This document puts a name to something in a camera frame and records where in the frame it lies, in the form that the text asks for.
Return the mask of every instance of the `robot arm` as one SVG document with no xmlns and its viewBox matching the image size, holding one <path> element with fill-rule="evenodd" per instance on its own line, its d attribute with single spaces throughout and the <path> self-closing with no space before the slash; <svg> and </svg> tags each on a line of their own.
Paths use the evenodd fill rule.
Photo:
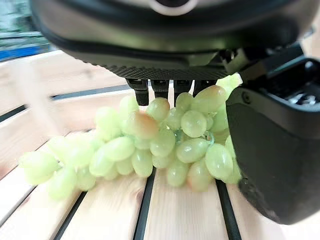
<svg viewBox="0 0 320 240">
<path fill-rule="evenodd" d="M 320 63 L 295 43 L 320 0 L 31 0 L 43 35 L 124 77 L 140 105 L 194 95 L 238 72 L 227 114 L 243 178 L 263 215 L 296 223 L 320 209 Z"/>
</svg>

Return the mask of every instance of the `black plastic housing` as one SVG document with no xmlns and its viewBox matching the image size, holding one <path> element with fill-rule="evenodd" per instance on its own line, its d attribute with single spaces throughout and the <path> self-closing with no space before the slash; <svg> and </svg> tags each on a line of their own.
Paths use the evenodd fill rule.
<svg viewBox="0 0 320 240">
<path fill-rule="evenodd" d="M 30 0 L 43 35 L 64 52 L 120 77 L 217 80 L 217 53 L 295 42 L 320 0 L 208 0 L 180 16 L 118 0 Z"/>
<path fill-rule="evenodd" d="M 319 99 L 319 76 L 320 63 L 305 58 L 266 79 L 294 83 L 288 88 L 241 86 L 227 101 L 244 176 L 239 188 L 260 213 L 280 224 L 294 224 L 320 210 L 320 104 L 290 102 L 291 96 L 306 91 Z"/>
</svg>

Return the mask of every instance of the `light wood surface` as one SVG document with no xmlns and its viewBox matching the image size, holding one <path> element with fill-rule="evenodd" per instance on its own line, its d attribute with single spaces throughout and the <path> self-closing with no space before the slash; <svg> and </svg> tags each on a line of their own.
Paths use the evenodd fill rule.
<svg viewBox="0 0 320 240">
<path fill-rule="evenodd" d="M 144 240 L 227 240 L 215 182 L 207 192 L 170 187 L 164 170 L 154 178 Z"/>
<path fill-rule="evenodd" d="M 13 169 L 0 180 L 0 227 L 33 189 L 26 183 L 22 168 Z"/>
<path fill-rule="evenodd" d="M 49 198 L 46 184 L 37 186 L 0 227 L 1 240 L 52 240 L 80 192 L 63 201 Z"/>
<path fill-rule="evenodd" d="M 23 72 L 20 64 L 26 65 L 30 74 Z M 19 74 L 26 85 L 36 75 L 43 87 L 35 90 L 47 97 L 127 84 L 104 67 L 84 63 L 60 50 L 7 61 L 0 63 L 0 116 L 28 103 L 17 89 Z"/>
<path fill-rule="evenodd" d="M 21 106 L 22 102 L 11 76 L 10 64 L 0 63 L 0 116 Z"/>
<path fill-rule="evenodd" d="M 46 94 L 46 86 L 32 67 L 30 59 L 23 58 L 11 62 L 12 77 L 15 79 L 17 93 L 31 109 L 30 113 L 39 129 L 49 137 L 65 135 L 62 121 L 59 119 L 53 102 Z"/>
<path fill-rule="evenodd" d="M 49 96 L 126 85 L 124 78 L 58 50 L 30 58 Z"/>
<path fill-rule="evenodd" d="M 145 185 L 136 175 L 102 180 L 85 195 L 61 240 L 132 240 Z"/>
<path fill-rule="evenodd" d="M 108 106 L 118 109 L 123 97 L 134 94 L 133 90 L 106 92 L 61 99 L 54 101 L 54 105 L 65 127 L 80 131 L 95 127 L 94 117 L 98 108 Z"/>
<path fill-rule="evenodd" d="M 258 213 L 235 184 L 227 184 L 227 190 L 242 240 L 286 240 L 281 225 Z"/>
<path fill-rule="evenodd" d="M 0 122 L 0 180 L 23 153 L 34 151 L 47 140 L 29 109 Z"/>
</svg>

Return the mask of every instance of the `grape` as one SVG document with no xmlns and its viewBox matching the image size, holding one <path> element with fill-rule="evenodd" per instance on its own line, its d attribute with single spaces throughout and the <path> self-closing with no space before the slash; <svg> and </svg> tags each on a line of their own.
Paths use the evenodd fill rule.
<svg viewBox="0 0 320 240">
<path fill-rule="evenodd" d="M 225 130 L 215 132 L 214 134 L 214 143 L 225 145 L 227 137 L 230 135 L 229 128 L 226 128 Z"/>
<path fill-rule="evenodd" d="M 202 136 L 207 129 L 206 118 L 198 111 L 187 111 L 181 119 L 181 128 L 192 138 Z"/>
<path fill-rule="evenodd" d="M 129 158 L 135 151 L 134 141 L 128 136 L 121 136 L 107 142 L 103 146 L 107 158 L 111 161 L 121 161 Z"/>
<path fill-rule="evenodd" d="M 189 166 L 188 164 L 176 159 L 173 161 L 166 172 L 166 180 L 170 186 L 180 187 L 182 186 L 187 178 Z"/>
<path fill-rule="evenodd" d="M 157 169 L 165 169 L 176 159 L 176 150 L 173 149 L 168 156 L 152 155 L 152 164 Z"/>
<path fill-rule="evenodd" d="M 205 120 L 206 120 L 206 128 L 205 128 L 205 130 L 211 129 L 213 124 L 214 124 L 214 120 L 211 117 L 211 114 L 206 115 L 205 116 Z"/>
<path fill-rule="evenodd" d="M 229 128 L 229 125 L 228 125 L 226 105 L 224 104 L 224 107 L 220 108 L 217 111 L 217 113 L 213 119 L 213 125 L 210 129 L 210 132 L 217 133 L 217 132 L 221 132 L 222 130 L 225 130 L 227 128 Z"/>
<path fill-rule="evenodd" d="M 134 146 L 135 146 L 137 149 L 140 149 L 140 150 L 150 149 L 150 140 L 148 140 L 148 139 L 141 139 L 141 138 L 135 137 L 135 138 L 134 138 Z"/>
<path fill-rule="evenodd" d="M 119 173 L 117 171 L 116 165 L 113 165 L 108 172 L 104 175 L 104 179 L 111 181 L 113 179 L 116 179 L 119 176 Z"/>
<path fill-rule="evenodd" d="M 193 100 L 194 97 L 190 93 L 183 92 L 177 97 L 175 107 L 185 113 L 190 109 Z"/>
<path fill-rule="evenodd" d="M 205 164 L 210 174 L 216 179 L 227 179 L 233 171 L 233 161 L 228 150 L 213 144 L 205 154 Z"/>
<path fill-rule="evenodd" d="M 172 131 L 181 128 L 181 118 L 183 115 L 184 112 L 176 107 L 170 109 L 165 122 Z"/>
<path fill-rule="evenodd" d="M 119 104 L 119 114 L 121 120 L 127 119 L 131 112 L 139 111 L 139 105 L 135 96 L 125 96 Z"/>
<path fill-rule="evenodd" d="M 121 175 L 129 175 L 134 171 L 134 167 L 132 166 L 131 163 L 131 157 L 118 161 L 115 163 L 116 170 L 118 171 L 119 174 Z"/>
<path fill-rule="evenodd" d="M 175 134 L 168 129 L 159 131 L 156 138 L 150 142 L 150 151 L 156 157 L 165 157 L 174 149 L 176 144 Z"/>
<path fill-rule="evenodd" d="M 146 113 L 153 117 L 157 122 L 163 121 L 170 110 L 170 104 L 168 100 L 164 97 L 157 97 L 146 109 Z"/>
<path fill-rule="evenodd" d="M 108 154 L 105 145 L 94 154 L 89 165 L 89 171 L 93 176 L 103 177 L 114 166 L 115 163 L 108 159 Z"/>
<path fill-rule="evenodd" d="M 96 128 L 99 129 L 100 136 L 105 141 L 110 141 L 122 134 L 119 115 L 111 107 L 99 108 L 96 111 L 94 121 Z"/>
<path fill-rule="evenodd" d="M 214 113 L 225 103 L 226 97 L 227 93 L 223 87 L 209 86 L 195 96 L 191 109 L 205 114 Z"/>
<path fill-rule="evenodd" d="M 242 178 L 240 169 L 235 160 L 233 160 L 233 169 L 231 175 L 229 175 L 226 179 L 222 179 L 226 184 L 237 184 Z"/>
<path fill-rule="evenodd" d="M 223 88 L 229 87 L 232 90 L 238 87 L 241 83 L 241 77 L 237 73 L 218 79 L 218 81 L 216 81 L 216 85 L 221 86 Z"/>
<path fill-rule="evenodd" d="M 231 154 L 231 157 L 235 159 L 236 153 L 235 153 L 234 145 L 232 143 L 231 135 L 229 135 L 225 141 L 225 148 L 229 151 L 229 153 Z"/>
<path fill-rule="evenodd" d="M 94 149 L 94 151 L 97 151 L 105 144 L 102 138 L 100 138 L 95 131 L 90 131 L 85 136 L 88 137 L 89 144 Z"/>
<path fill-rule="evenodd" d="M 39 184 L 43 184 L 46 181 L 48 181 L 51 177 L 53 176 L 53 173 L 49 174 L 49 175 L 43 175 L 43 176 L 34 176 L 32 174 L 28 174 L 27 172 L 24 172 L 24 178 L 25 181 L 33 186 L 39 185 Z"/>
<path fill-rule="evenodd" d="M 96 177 L 89 172 L 89 168 L 78 169 L 76 172 L 76 187 L 81 191 L 88 191 L 96 184 Z"/>
<path fill-rule="evenodd" d="M 19 159 L 19 167 L 23 168 L 25 178 L 32 185 L 47 181 L 60 168 L 52 154 L 42 151 L 25 153 Z"/>
<path fill-rule="evenodd" d="M 135 111 L 125 122 L 125 132 L 141 139 L 153 139 L 159 132 L 157 122 L 148 114 Z"/>
<path fill-rule="evenodd" d="M 77 184 L 77 174 L 75 170 L 64 167 L 57 171 L 48 181 L 47 191 L 54 200 L 63 200 L 69 197 Z"/>
<path fill-rule="evenodd" d="M 187 175 L 187 183 L 192 190 L 204 192 L 214 178 L 210 175 L 205 160 L 202 159 L 192 164 Z"/>
<path fill-rule="evenodd" d="M 185 132 L 182 129 L 179 129 L 178 131 L 176 131 L 174 133 L 175 135 L 175 144 L 178 146 L 180 144 L 182 144 L 183 142 L 192 139 L 191 137 L 189 137 L 187 134 L 185 134 Z"/>
<path fill-rule="evenodd" d="M 176 148 L 176 156 L 183 163 L 194 163 L 204 157 L 209 142 L 202 138 L 192 138 Z"/>
<path fill-rule="evenodd" d="M 64 136 L 54 136 L 46 145 L 60 162 L 66 163 L 66 153 L 70 149 L 70 143 Z"/>
<path fill-rule="evenodd" d="M 152 174 L 152 155 L 149 150 L 137 149 L 131 157 L 135 173 L 141 178 L 147 178 Z"/>
<path fill-rule="evenodd" d="M 72 168 L 84 168 L 89 165 L 95 150 L 90 144 L 73 145 L 66 153 L 66 165 Z"/>
</svg>

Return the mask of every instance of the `wooden crate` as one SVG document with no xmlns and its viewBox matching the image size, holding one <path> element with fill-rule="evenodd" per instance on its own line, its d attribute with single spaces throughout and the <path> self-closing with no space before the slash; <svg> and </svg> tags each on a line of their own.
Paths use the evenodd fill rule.
<svg viewBox="0 0 320 240">
<path fill-rule="evenodd" d="M 320 56 L 317 42 L 318 35 L 305 41 L 309 54 Z M 68 97 L 88 90 L 94 94 Z M 0 122 L 0 240 L 319 238 L 320 214 L 281 226 L 251 207 L 235 185 L 213 182 L 207 192 L 196 193 L 168 186 L 161 170 L 147 180 L 135 175 L 102 180 L 92 191 L 75 191 L 61 202 L 48 198 L 45 184 L 25 183 L 16 167 L 19 156 L 45 148 L 51 136 L 92 129 L 97 108 L 116 108 L 133 94 L 125 79 L 61 51 L 0 64 L 0 116 L 26 106 Z M 169 99 L 172 103 L 172 88 Z"/>
</svg>

